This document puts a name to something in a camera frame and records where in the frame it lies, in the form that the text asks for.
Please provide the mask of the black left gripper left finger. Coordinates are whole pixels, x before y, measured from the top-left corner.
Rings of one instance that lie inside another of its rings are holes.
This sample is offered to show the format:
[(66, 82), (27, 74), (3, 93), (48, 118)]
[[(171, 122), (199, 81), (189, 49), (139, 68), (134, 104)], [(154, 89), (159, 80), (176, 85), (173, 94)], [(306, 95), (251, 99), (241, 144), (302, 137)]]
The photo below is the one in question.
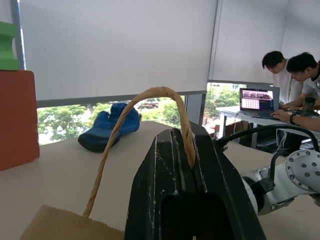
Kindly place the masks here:
[(131, 186), (124, 240), (193, 240), (195, 182), (177, 128), (157, 134)]

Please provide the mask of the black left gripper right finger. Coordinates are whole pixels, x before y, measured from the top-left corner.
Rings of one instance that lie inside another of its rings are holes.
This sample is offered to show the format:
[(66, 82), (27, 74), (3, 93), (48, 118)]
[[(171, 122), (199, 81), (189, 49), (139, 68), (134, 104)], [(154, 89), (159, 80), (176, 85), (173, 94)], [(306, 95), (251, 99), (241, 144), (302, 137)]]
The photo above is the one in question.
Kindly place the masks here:
[(238, 170), (204, 127), (192, 122), (191, 130), (200, 195), (197, 240), (267, 240)]

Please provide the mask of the brown paper bag with handle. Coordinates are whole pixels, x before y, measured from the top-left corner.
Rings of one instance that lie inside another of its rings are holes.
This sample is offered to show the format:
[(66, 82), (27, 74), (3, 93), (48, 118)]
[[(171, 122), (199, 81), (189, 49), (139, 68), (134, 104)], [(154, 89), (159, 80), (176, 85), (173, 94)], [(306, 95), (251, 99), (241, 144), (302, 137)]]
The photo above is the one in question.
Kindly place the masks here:
[(176, 102), (180, 116), (184, 150), (189, 167), (191, 169), (194, 167), (196, 151), (193, 132), (183, 100), (177, 92), (169, 87), (152, 87), (138, 94), (122, 111), (103, 152), (84, 213), (78, 215), (67, 210), (42, 205), (19, 240), (124, 240), (124, 232), (91, 219), (90, 214), (97, 197), (108, 154), (126, 116), (138, 102), (153, 97), (169, 97)]

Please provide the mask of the blue plush toy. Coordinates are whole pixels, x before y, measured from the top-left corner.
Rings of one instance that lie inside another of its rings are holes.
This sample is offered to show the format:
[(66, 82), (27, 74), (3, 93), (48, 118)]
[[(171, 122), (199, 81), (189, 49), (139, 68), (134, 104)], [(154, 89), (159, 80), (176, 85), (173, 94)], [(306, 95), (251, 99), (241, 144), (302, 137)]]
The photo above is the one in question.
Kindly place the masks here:
[[(93, 122), (93, 126), (78, 137), (78, 143), (86, 150), (94, 153), (102, 153), (107, 146), (113, 128), (115, 127), (126, 103), (114, 103), (109, 112), (101, 111)], [(140, 115), (132, 108), (116, 135), (113, 144), (117, 144), (120, 137), (137, 131), (140, 127)]]

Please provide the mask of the cardboard box under desk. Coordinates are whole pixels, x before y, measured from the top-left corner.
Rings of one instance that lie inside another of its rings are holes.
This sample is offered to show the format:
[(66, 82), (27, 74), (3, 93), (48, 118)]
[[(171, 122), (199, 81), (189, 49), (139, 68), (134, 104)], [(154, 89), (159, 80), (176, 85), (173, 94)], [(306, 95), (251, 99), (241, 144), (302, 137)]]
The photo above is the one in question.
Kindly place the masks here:
[[(249, 130), (250, 128), (251, 128), (251, 125), (247, 121), (244, 121), (244, 120), (236, 121), (225, 127), (225, 136), (230, 136), (238, 132), (246, 131), (246, 130)], [(240, 138), (236, 138), (233, 141), (241, 145), (248, 145), (251, 142), (251, 139), (252, 139), (251, 135), (245, 135)]]

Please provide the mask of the white desk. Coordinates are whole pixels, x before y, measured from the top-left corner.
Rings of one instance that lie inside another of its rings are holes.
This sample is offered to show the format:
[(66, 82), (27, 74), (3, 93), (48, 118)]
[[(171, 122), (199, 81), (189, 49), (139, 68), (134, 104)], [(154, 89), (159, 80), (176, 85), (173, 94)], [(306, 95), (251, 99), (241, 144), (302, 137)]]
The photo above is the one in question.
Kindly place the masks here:
[[(255, 118), (255, 117), (247, 116), (246, 114), (244, 114), (243, 112), (240, 111), (239, 106), (218, 107), (217, 110), (220, 111), (220, 127), (219, 127), (218, 138), (222, 138), (226, 135), (227, 117), (234, 118), (234, 120), (240, 119), (242, 121), (247, 121), (248, 123), (252, 123), (253, 128), (257, 128), (258, 125), (260, 125), (260, 126), (277, 125), (277, 124), (289, 125), (289, 123), (283, 123), (283, 122), (280, 122), (277, 120)], [(295, 134), (301, 135), (301, 136), (307, 136), (303, 132), (298, 132), (298, 131), (292, 130), (292, 129), (288, 129), (288, 130), (282, 129), (282, 130), (284, 130), (285, 132), (289, 132), (289, 133), (295, 133)], [(313, 130), (311, 130), (311, 132), (314, 134), (316, 139), (320, 140), (320, 132), (313, 131)], [(251, 148), (253, 148), (253, 149), (256, 149), (257, 136), (258, 136), (257, 133), (253, 133), (252, 140), (251, 140)]]

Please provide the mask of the open laptop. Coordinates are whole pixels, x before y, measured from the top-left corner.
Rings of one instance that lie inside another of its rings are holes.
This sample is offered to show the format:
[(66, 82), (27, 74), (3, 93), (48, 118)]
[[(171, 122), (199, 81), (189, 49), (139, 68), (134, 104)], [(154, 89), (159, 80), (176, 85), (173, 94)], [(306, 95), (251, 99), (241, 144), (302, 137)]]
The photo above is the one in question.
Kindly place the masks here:
[(240, 88), (240, 111), (249, 117), (276, 120), (272, 113), (279, 109), (280, 89)]

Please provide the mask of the dark cup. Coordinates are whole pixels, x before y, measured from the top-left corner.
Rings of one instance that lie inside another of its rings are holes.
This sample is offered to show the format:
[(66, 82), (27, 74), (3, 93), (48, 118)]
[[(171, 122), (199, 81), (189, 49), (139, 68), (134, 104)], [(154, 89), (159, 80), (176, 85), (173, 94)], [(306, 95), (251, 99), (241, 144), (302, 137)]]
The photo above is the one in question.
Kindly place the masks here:
[(308, 96), (304, 100), (304, 104), (302, 107), (302, 113), (304, 116), (312, 116), (315, 110), (315, 102), (316, 98), (312, 96)]

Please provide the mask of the person in plain white shirt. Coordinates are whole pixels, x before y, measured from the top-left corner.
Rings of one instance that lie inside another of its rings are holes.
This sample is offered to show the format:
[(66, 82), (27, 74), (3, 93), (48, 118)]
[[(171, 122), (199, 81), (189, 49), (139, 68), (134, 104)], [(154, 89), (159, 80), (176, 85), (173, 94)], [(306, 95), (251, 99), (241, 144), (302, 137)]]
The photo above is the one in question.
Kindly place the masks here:
[(302, 93), (303, 83), (287, 71), (288, 59), (280, 51), (268, 52), (261, 61), (263, 69), (272, 74), (273, 85), (279, 88), (279, 102), (284, 105), (296, 100)]

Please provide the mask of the person with glasses and watch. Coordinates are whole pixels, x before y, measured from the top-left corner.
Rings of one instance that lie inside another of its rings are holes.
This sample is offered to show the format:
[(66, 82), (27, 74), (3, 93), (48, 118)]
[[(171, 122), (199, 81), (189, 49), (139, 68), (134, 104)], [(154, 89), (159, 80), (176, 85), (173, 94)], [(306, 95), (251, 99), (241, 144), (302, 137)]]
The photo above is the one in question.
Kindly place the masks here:
[(302, 92), (297, 99), (281, 106), (271, 116), (285, 123), (320, 132), (320, 118), (295, 115), (285, 111), (301, 107), (307, 97), (316, 97), (314, 107), (320, 110), (320, 60), (316, 61), (313, 55), (303, 52), (288, 60), (286, 70), (294, 80), (303, 83)]

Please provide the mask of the narrow white roller blind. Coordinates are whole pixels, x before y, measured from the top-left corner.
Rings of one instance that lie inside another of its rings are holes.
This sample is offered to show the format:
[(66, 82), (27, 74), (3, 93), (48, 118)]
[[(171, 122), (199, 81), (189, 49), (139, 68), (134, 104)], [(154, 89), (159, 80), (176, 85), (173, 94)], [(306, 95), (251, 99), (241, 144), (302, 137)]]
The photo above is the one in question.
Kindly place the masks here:
[(208, 78), (270, 83), (263, 56), (280, 50), (289, 0), (217, 0)]

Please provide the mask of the wide white roller blind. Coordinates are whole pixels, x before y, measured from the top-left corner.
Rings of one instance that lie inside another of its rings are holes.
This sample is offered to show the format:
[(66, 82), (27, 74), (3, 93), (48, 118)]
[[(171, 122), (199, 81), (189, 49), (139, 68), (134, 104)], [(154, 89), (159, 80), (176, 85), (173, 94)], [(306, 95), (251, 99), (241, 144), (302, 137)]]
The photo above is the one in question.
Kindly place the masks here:
[(39, 101), (204, 91), (217, 0), (20, 0)]

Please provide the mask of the orange block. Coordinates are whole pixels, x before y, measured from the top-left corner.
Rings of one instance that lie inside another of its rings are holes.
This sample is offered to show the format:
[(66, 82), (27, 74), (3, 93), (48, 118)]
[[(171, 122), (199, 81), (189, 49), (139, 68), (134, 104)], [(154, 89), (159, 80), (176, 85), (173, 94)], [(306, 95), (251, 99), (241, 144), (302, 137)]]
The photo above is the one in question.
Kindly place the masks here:
[(30, 163), (39, 156), (34, 74), (0, 70), (0, 171)]

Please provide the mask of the green block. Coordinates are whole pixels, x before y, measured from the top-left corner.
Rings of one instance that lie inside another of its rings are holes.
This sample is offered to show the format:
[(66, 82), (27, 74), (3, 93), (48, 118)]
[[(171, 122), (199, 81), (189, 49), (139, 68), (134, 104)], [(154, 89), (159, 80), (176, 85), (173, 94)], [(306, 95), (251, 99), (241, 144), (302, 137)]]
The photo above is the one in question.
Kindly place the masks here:
[(16, 26), (0, 21), (0, 71), (17, 71), (19, 63), (13, 52)]

